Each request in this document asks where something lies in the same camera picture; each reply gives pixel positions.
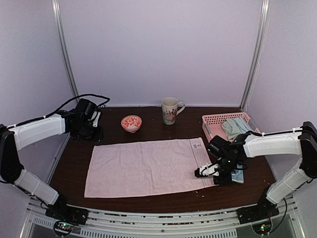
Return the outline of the large pink towel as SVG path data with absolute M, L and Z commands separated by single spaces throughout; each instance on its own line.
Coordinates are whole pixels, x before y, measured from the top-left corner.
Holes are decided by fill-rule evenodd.
M 86 198 L 126 198 L 187 192 L 214 186 L 194 171 L 210 163 L 203 140 L 175 139 L 96 146 Z

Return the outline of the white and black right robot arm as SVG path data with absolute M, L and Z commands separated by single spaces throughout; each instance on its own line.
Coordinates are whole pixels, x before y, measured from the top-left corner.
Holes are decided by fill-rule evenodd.
M 264 219 L 270 214 L 273 207 L 285 196 L 317 177 L 317 130 L 310 121 L 289 131 L 274 133 L 248 131 L 239 134 L 233 141 L 215 136 L 210 141 L 208 151 L 217 160 L 213 164 L 199 167 L 197 173 L 204 177 L 214 176 L 218 179 L 228 178 L 237 165 L 243 164 L 247 158 L 283 154 L 301 157 L 297 165 L 282 179 L 263 192 L 254 207 L 254 215 L 259 219 Z

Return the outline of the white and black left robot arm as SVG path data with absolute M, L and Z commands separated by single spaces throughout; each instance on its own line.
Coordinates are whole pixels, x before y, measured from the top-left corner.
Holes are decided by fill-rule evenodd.
M 71 137 L 99 142 L 103 139 L 103 127 L 99 125 L 102 112 L 99 107 L 80 99 L 75 108 L 55 112 L 12 126 L 0 126 L 0 176 L 46 204 L 60 220 L 71 216 L 66 199 L 48 184 L 27 171 L 20 163 L 18 151 L 52 136 L 69 134 Z

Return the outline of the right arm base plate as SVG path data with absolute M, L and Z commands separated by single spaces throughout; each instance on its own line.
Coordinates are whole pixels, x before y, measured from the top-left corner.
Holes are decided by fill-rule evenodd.
M 279 210 L 277 207 L 267 208 L 260 205 L 242 207 L 237 209 L 236 212 L 240 224 L 253 223 L 279 215 Z

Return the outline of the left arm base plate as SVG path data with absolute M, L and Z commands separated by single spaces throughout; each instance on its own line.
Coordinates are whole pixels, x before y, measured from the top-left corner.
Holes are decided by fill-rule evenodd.
M 65 213 L 62 214 L 61 211 L 54 211 L 52 208 L 47 208 L 45 215 L 56 220 L 62 220 L 74 225 L 85 225 L 89 211 L 83 208 L 77 208 L 72 206 L 67 206 Z

